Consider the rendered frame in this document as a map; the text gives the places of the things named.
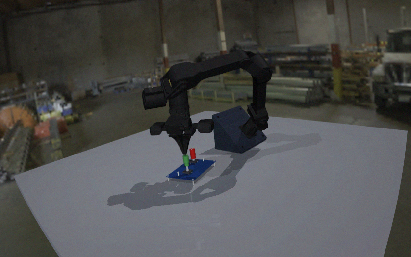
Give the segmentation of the blue circuit board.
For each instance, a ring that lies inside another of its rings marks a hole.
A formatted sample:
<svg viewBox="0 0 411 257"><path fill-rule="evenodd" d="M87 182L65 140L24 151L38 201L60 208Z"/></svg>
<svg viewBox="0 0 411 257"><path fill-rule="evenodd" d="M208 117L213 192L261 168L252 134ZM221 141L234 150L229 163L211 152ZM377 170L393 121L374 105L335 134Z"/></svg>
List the blue circuit board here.
<svg viewBox="0 0 411 257"><path fill-rule="evenodd" d="M189 159L188 155L183 155L184 164L166 176L168 181L169 178L191 180L193 185L195 185L194 180L200 174L206 171L212 164L215 166L216 160L196 159L195 149L191 148L189 150L191 158Z"/></svg>

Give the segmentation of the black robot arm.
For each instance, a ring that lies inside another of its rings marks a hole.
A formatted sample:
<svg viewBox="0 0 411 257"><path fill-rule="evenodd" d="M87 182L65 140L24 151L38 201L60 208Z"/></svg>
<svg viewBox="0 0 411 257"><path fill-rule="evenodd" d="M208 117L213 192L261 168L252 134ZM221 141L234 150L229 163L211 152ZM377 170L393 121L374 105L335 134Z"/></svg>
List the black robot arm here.
<svg viewBox="0 0 411 257"><path fill-rule="evenodd" d="M253 103L247 105L250 118L245 124L239 126L250 139L257 135L258 130L263 131L268 128L269 117L265 108L266 83L273 73L262 55L250 51L238 49L233 53L199 63L183 62L171 66L160 79L161 86L144 88L142 92L144 109L164 107L167 99L169 106L186 104L188 103L187 90L195 87L201 80L240 68L250 73L253 79ZM177 113L176 109L172 109L165 127L167 134L182 135L185 130L190 130L192 121L187 110Z"/></svg>

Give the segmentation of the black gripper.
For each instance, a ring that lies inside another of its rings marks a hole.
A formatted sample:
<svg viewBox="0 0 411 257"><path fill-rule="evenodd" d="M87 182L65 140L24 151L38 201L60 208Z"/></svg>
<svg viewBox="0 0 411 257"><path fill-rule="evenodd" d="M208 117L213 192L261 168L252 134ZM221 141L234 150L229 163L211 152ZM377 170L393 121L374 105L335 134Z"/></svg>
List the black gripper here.
<svg viewBox="0 0 411 257"><path fill-rule="evenodd" d="M187 110L188 115L189 113L189 104L182 104L177 106L169 106L170 110L169 113L171 114L172 109L176 109L177 113L182 113L182 110ZM187 154L187 149L189 145L189 141L191 136L196 132L196 129L199 133L211 133L214 129L214 121L212 119L202 119L198 123L192 123L192 127L190 130L185 130L184 134L176 135L176 134L169 134L169 137L175 139L176 143L178 144L181 152L183 155ZM150 134L151 136L160 135L162 131L166 131L165 122L155 122L150 127Z"/></svg>

